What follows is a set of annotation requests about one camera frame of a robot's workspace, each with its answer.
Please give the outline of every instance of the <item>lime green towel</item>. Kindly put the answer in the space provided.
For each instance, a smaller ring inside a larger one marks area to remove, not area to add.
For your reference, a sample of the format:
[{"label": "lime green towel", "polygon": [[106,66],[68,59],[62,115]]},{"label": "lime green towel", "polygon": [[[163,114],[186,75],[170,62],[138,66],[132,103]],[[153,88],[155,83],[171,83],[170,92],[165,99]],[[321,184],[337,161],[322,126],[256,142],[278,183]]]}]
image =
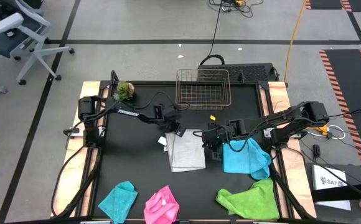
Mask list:
[{"label": "lime green towel", "polygon": [[216,199],[219,204],[229,210],[229,215],[237,214],[253,220],[279,218],[271,179],[255,182],[249,190],[237,194],[220,189]]}]

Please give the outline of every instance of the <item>metal wire basket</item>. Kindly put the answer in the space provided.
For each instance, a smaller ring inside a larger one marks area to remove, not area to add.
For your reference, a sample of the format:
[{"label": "metal wire basket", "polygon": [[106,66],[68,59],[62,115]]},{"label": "metal wire basket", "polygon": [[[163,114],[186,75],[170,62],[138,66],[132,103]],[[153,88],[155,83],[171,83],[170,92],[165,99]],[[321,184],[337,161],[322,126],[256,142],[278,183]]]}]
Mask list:
[{"label": "metal wire basket", "polygon": [[181,69],[176,75],[176,103],[183,110],[222,110],[232,103],[226,70]]}]

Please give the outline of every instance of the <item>blue cloth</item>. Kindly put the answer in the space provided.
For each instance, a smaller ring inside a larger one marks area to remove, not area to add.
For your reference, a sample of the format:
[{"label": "blue cloth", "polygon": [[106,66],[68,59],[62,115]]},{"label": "blue cloth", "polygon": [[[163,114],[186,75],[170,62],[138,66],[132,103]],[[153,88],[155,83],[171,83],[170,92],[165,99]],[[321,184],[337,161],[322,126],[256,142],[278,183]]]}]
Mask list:
[{"label": "blue cloth", "polygon": [[[240,149],[244,140],[230,141],[234,149]],[[271,158],[264,152],[260,145],[252,138],[241,152],[234,152],[229,144],[223,144],[223,171],[232,174],[251,174],[256,180],[263,180],[269,177],[269,165]]]},{"label": "blue cloth", "polygon": [[138,196],[129,181],[118,184],[98,205],[115,223],[124,223],[133,202]]}]

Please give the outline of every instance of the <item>white cloth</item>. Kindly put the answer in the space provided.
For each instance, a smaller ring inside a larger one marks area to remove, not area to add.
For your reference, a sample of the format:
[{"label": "white cloth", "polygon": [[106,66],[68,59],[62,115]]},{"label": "white cloth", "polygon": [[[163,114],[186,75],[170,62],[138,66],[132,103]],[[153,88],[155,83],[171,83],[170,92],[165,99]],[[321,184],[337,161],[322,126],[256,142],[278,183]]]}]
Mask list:
[{"label": "white cloth", "polygon": [[194,129],[187,129],[182,137],[166,133],[169,165],[172,172],[183,172],[205,168],[204,148]]}]

